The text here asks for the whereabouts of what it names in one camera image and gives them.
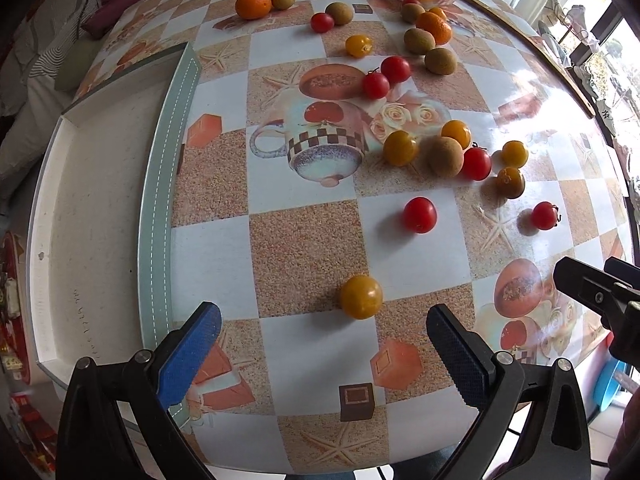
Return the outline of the yellow cherry tomato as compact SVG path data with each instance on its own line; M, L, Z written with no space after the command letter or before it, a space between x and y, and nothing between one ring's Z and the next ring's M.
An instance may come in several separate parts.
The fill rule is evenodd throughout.
M366 35L352 35L345 41L345 51L352 58L365 58L372 49L372 39Z
M383 289L369 275L357 274L347 280L340 289L338 303L345 314L355 320L372 318L382 308Z

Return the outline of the yellow tomato cluster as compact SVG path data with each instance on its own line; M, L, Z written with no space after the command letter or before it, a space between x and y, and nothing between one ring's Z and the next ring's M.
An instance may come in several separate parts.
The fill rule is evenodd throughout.
M501 159L506 167L522 168L528 161L527 148L521 141L508 141L501 149Z
M383 144L383 158L394 167L410 165L418 153L418 142L405 130L392 132Z
M451 119L449 122L446 122L446 124L443 124L440 135L457 141L462 147L462 150L466 150L472 142L471 129L465 122L457 119Z

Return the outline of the yellow tomato cluster top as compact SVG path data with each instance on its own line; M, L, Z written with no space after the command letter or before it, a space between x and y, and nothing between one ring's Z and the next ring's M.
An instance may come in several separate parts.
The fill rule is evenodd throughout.
M472 142L471 129L465 122L457 119L451 119L449 122L446 122L446 124L443 124L440 135L457 141L462 147L462 150L466 150Z

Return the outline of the dark yellow-green tomato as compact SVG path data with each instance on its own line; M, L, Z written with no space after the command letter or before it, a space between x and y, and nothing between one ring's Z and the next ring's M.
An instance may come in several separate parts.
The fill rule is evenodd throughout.
M497 174L498 193L508 200L519 198L525 191L525 185L525 178L516 167L504 167Z

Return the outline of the red cherry tomato pair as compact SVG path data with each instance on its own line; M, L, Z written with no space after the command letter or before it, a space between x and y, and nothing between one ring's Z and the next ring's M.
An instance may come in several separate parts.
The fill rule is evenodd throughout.
M411 66L401 56L389 56L380 67L382 75L390 84L400 84L411 76Z
M367 99L384 99L390 92L390 82L382 73L370 72L362 78L361 91Z

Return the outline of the white tray with green rim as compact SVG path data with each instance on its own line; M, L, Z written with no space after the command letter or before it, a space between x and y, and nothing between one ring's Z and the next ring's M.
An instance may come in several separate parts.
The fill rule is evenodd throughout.
M64 110L40 169L27 235L36 360L59 387L76 362L126 361L174 326L172 201L201 65L177 44Z

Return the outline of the brown longan mid lower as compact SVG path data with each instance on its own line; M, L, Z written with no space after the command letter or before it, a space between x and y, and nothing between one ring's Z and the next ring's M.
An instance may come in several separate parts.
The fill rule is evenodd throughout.
M454 52L446 48L434 48L424 55L426 69L435 75L447 76L453 74L458 66Z

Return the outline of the brown longan mid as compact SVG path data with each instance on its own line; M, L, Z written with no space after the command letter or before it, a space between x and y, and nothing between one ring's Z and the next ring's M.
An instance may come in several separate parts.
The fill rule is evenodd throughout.
M416 27L406 30L402 39L406 49L415 55L426 55L436 47L434 36L430 32Z
M453 74L458 66L454 52L446 48L434 48L424 55L426 69L435 75L447 76Z

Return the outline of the brown longan mid upper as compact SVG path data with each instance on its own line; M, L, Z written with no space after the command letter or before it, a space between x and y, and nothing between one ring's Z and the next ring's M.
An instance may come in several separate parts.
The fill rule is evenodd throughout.
M430 32L416 27L406 30L402 39L406 49L415 55L426 55L436 47L434 36Z

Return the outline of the orange mandarin near bowl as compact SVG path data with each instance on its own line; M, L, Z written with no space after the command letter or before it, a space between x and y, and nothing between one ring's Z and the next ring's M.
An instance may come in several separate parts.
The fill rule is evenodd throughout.
M414 26L429 32L434 37L435 44L438 46L448 44L452 37L452 28L449 23L432 12L420 14Z

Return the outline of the small orange fruit near bowl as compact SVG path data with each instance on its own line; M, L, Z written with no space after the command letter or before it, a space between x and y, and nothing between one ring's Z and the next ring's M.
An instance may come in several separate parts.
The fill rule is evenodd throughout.
M446 14L446 13L445 13L445 11L444 11L444 10L442 10L439 6L433 6L433 7L430 9L430 12L431 12L431 13L433 13L433 14L435 14L435 15L437 15L437 16L439 16L439 17L440 17L442 20L444 20L444 21L447 21L447 20L448 20L448 18L447 18L447 14Z

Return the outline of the white striped blanket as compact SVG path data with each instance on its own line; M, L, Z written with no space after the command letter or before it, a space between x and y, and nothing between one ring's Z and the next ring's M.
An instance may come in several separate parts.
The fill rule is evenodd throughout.
M27 169L47 148L72 95L55 88L66 56L87 33L81 25L101 0L44 0L21 25L1 65L1 116L14 122L1 140L1 179Z

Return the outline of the large orange mandarin far left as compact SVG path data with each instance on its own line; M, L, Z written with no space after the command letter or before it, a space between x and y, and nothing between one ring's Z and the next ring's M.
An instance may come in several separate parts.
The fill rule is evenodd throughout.
M270 13L272 3L271 0L236 0L234 8L242 20L255 21Z

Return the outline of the green sofa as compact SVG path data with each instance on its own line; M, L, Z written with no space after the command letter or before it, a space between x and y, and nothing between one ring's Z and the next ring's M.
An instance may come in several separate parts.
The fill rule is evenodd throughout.
M54 84L54 88L58 91L77 90L101 49L104 37L95 40L81 28L81 24L99 9L101 1L85 0L85 6L80 10L78 21L70 32L70 36L67 36L62 43L62 64L55 75Z

